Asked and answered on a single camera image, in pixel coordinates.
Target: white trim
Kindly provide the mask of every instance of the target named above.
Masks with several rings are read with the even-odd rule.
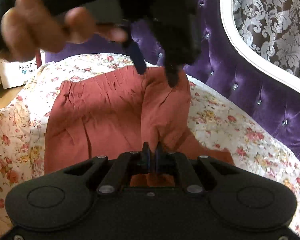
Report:
[[[234,48],[257,69],[300,93],[300,78],[267,61],[242,40],[234,23],[233,0],[220,0],[220,9],[224,30]]]

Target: bed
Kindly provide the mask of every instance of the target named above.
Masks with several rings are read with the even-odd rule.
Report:
[[[229,151],[236,166],[290,188],[298,200],[290,228],[300,235],[300,81],[246,46],[234,24],[232,0],[198,0],[198,7],[202,54],[185,66],[192,96],[188,126],[203,145]],[[148,66],[162,65],[164,51],[144,22],[135,23],[132,35]],[[0,109],[0,235],[11,227],[7,192],[44,174],[44,135],[61,82],[132,64],[118,44],[98,36],[46,54],[46,62]]]

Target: circular cover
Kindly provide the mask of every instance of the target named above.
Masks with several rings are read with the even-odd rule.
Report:
[[[80,176],[57,172],[24,182],[6,198],[6,210],[14,225],[36,231],[68,227],[87,213],[92,193]]]
[[[296,198],[287,187],[246,174],[225,177],[209,199],[223,220],[248,231],[283,226],[291,221],[297,208]]]

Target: human hand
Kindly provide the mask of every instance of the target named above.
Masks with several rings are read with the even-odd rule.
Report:
[[[127,33],[113,25],[96,25],[84,7],[67,12],[58,23],[41,0],[16,0],[2,18],[1,33],[9,51],[0,52],[8,61],[28,61],[38,49],[57,53],[66,42],[83,43],[95,33],[111,41],[124,42]]]

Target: wooden floor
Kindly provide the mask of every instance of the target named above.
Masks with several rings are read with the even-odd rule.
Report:
[[[21,87],[3,89],[2,85],[0,86],[0,108],[6,107],[23,89]]]

